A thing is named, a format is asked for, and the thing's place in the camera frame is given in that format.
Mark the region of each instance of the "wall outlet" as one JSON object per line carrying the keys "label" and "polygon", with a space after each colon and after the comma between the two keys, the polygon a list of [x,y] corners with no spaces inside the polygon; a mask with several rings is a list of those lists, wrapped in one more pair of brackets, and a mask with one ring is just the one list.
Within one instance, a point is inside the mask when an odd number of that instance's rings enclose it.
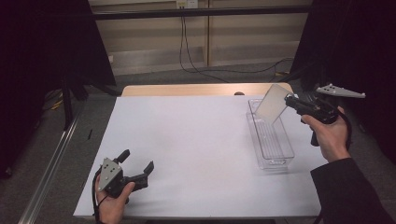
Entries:
{"label": "wall outlet", "polygon": [[176,8],[198,8],[198,0],[176,0]]}
{"label": "wall outlet", "polygon": [[187,8],[198,8],[198,0],[187,0]]}
{"label": "wall outlet", "polygon": [[187,8],[187,0],[176,0],[176,9]]}

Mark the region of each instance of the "gray floor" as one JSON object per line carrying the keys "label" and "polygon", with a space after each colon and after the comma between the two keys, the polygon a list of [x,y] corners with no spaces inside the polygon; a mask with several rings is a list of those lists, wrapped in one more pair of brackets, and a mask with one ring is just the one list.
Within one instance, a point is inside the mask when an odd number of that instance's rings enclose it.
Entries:
{"label": "gray floor", "polygon": [[[241,71],[262,70],[268,64],[249,64],[222,67]],[[280,64],[277,71],[287,70],[290,63]],[[274,69],[267,72],[237,74],[224,71],[204,72],[205,75],[217,76],[229,82],[268,82],[274,78]],[[191,74],[182,70],[146,73],[117,77],[118,87],[122,90],[130,84],[179,84],[179,83],[219,83],[220,81],[202,74]],[[294,91],[301,92],[299,82],[290,83]],[[79,195],[91,170],[96,151],[100,146],[108,119],[116,98],[87,87],[91,93],[88,101],[83,103],[83,110],[77,128],[64,152],[56,176],[49,185],[49,191],[35,217],[35,223],[93,223],[92,220],[73,217]],[[80,102],[73,100],[74,107]],[[47,108],[53,100],[44,106]],[[352,157],[373,184],[381,202],[396,219],[396,168],[383,156],[375,140],[369,133],[361,131],[360,123],[347,109],[346,113],[354,127]],[[13,176],[0,180],[0,223],[17,223],[29,203],[41,176],[50,162],[54,149],[63,134],[64,112],[47,110],[32,136],[26,149],[13,167]],[[277,224],[313,223],[313,218],[288,217],[277,219]],[[144,223],[144,220],[128,220],[125,223]],[[175,221],[151,221],[150,223],[175,223]],[[268,220],[235,220],[235,221],[178,221],[177,223],[271,223]]]}

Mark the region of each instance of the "transparent plastic bin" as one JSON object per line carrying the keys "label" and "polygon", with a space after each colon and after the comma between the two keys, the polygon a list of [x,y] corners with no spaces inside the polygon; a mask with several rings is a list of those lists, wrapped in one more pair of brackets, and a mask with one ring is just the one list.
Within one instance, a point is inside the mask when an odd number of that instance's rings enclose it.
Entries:
{"label": "transparent plastic bin", "polygon": [[284,170],[294,158],[280,116],[286,108],[284,97],[289,93],[273,85],[263,99],[248,101],[247,122],[261,169]]}

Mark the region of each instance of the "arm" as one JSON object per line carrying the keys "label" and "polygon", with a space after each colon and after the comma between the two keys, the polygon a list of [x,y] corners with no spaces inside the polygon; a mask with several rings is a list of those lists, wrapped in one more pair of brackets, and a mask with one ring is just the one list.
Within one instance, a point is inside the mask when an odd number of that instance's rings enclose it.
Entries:
{"label": "arm", "polygon": [[345,122],[338,118],[333,124],[323,124],[307,115],[302,120],[316,132],[322,155],[329,162],[311,172],[324,223],[395,223],[347,152]]}
{"label": "arm", "polygon": [[125,202],[134,189],[134,182],[125,186],[117,199],[111,198],[104,191],[98,191],[100,176],[96,178],[96,200],[99,206],[100,221],[105,224],[118,224],[122,221]]}

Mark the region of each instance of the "hand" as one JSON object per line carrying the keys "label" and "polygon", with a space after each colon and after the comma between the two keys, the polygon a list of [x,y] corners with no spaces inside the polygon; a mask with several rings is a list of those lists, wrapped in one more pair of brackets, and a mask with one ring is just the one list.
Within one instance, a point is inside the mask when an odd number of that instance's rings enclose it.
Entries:
{"label": "hand", "polygon": [[125,202],[134,189],[134,183],[127,184],[122,190],[122,194],[117,199],[115,199],[107,196],[107,193],[104,190],[98,190],[99,180],[100,176],[96,178],[95,191],[96,201],[98,203],[102,202],[99,206],[100,220],[106,224],[120,223],[122,221]]}
{"label": "hand", "polygon": [[[338,109],[344,114],[342,107],[338,106]],[[302,115],[301,118],[317,134],[324,159],[332,162],[350,158],[346,147],[347,125],[340,116],[333,124],[323,124],[309,115]]]}

